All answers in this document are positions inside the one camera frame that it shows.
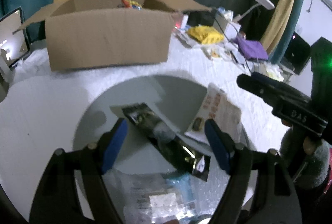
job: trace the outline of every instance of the finger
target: finger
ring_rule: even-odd
[[[287,121],[285,121],[285,120],[283,120],[283,119],[281,119],[281,123],[282,123],[283,125],[285,125],[286,127],[291,127],[291,126],[292,126],[292,124],[291,124],[290,122],[287,122]]]
[[[307,155],[313,155],[317,149],[317,143],[306,137],[303,141],[303,150]]]

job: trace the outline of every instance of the white device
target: white device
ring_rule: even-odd
[[[241,25],[227,20],[223,15],[216,15],[213,27],[226,36],[228,39],[234,39],[238,35]]]
[[[274,4],[270,0],[255,0],[257,3],[260,3],[267,10],[274,9]]]
[[[272,10],[274,9],[274,4],[270,0],[255,0],[257,4],[254,4],[250,9],[248,9],[245,13],[242,15],[237,15],[234,19],[233,22],[237,23],[239,20],[241,20],[244,16],[246,16],[250,11],[252,11],[254,8],[263,6],[267,10]]]
[[[186,25],[187,25],[187,22],[188,22],[188,19],[189,19],[189,16],[188,15],[183,15],[183,20],[182,20],[182,23],[181,23],[181,26],[180,26],[180,29],[184,30]]]

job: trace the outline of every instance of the snack bag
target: snack bag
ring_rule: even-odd
[[[125,8],[142,9],[142,6],[133,0],[121,0]]]
[[[233,141],[238,143],[242,129],[241,114],[240,108],[230,102],[225,92],[210,83],[203,103],[185,135],[209,144],[204,126],[206,120],[213,119],[221,131],[229,134]]]
[[[122,111],[173,167],[207,181],[210,156],[186,144],[145,103],[123,107]]]

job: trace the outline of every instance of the open cardboard box flap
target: open cardboard box flap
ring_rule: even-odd
[[[121,0],[68,0],[41,8],[22,24],[45,21],[52,71],[167,61],[174,29],[172,12],[209,10],[193,0],[135,0],[143,9],[123,9]]]

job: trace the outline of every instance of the clutter of items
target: clutter of items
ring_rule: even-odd
[[[247,40],[233,12],[222,7],[210,9],[193,0],[68,0],[43,7],[19,29],[40,21],[45,21],[52,71],[166,62],[175,34],[208,60],[229,61],[244,72],[283,80],[281,70],[268,63],[260,42]],[[127,195],[126,222],[159,224],[174,216],[183,224],[202,221],[190,178],[208,180],[210,156],[186,144],[145,103],[122,110],[179,171],[130,176],[118,172]],[[214,119],[234,142],[240,141],[241,110],[213,84],[184,135],[208,145],[203,127],[208,119]]]
[[[272,8],[268,0],[256,1],[254,7]],[[209,60],[232,61],[244,71],[283,80],[260,42],[247,40],[233,12],[222,7],[193,0],[67,0],[42,7],[19,30],[41,21],[52,71],[165,62],[176,34]]]

